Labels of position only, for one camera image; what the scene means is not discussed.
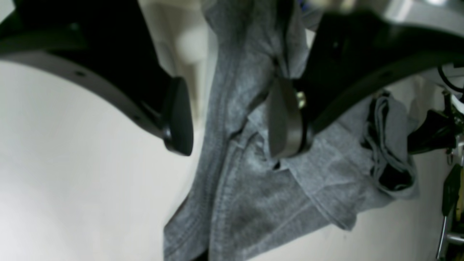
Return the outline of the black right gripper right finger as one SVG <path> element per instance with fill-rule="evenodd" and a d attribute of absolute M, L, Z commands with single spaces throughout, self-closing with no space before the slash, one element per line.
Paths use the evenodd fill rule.
<path fill-rule="evenodd" d="M 362 99 L 407 76 L 463 60 L 463 37 L 390 24 L 373 12 L 325 13 L 305 70 L 270 91 L 273 158 L 307 151 L 314 138 Z"/>

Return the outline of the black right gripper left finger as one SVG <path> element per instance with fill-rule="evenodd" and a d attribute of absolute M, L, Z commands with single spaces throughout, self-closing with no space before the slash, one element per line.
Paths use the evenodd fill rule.
<path fill-rule="evenodd" d="M 179 155 L 194 131 L 187 83 L 159 64 L 136 0 L 15 0 L 1 22 L 1 59 L 100 96 Z"/>

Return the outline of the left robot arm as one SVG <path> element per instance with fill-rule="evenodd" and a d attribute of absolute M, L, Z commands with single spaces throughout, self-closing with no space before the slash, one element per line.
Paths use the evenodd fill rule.
<path fill-rule="evenodd" d="M 427 111 L 423 124 L 408 136 L 408 152 L 445 150 L 453 166 L 443 185 L 443 223 L 436 251 L 436 260 L 446 261 L 449 245 L 463 246 L 463 231 L 452 230 L 455 221 L 463 221 L 463 84 L 451 81 L 463 78 L 463 63 L 439 66 L 424 75 L 443 88 L 444 109 Z"/>

